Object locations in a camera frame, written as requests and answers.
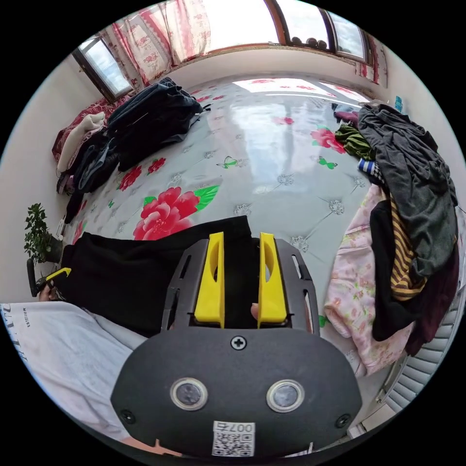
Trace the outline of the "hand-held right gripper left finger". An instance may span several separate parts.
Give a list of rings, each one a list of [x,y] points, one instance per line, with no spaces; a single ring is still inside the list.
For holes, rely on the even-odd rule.
[[[224,233],[209,236],[202,270],[195,320],[202,325],[225,327]]]

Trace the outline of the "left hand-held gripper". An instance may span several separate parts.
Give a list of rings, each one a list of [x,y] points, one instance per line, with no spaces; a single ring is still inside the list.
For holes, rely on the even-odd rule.
[[[39,279],[36,282],[36,290],[38,296],[55,296],[55,283],[54,281],[58,277],[68,277],[71,274],[72,269],[69,267],[63,267],[46,277]]]

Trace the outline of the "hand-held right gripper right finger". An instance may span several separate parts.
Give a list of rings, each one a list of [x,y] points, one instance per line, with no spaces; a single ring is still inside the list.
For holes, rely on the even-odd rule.
[[[285,323],[287,308],[278,249],[273,234],[261,232],[257,326]]]

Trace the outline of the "person's right hand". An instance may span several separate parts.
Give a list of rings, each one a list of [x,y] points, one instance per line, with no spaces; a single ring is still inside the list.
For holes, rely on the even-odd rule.
[[[160,454],[160,455],[165,455],[166,454],[166,455],[175,456],[175,457],[182,457],[181,453],[178,453],[178,452],[175,452],[173,450],[169,450],[169,449],[166,449],[166,448],[160,446],[158,440],[156,440],[156,444],[155,444],[154,447],[150,447],[148,445],[145,445],[142,442],[139,442],[138,440],[136,440],[136,439],[134,439],[132,437],[125,438],[124,440],[122,440],[122,443],[124,443],[125,445],[128,445],[128,446],[131,446],[133,448],[137,448],[137,449],[148,451],[148,452],[155,453],[155,454]]]

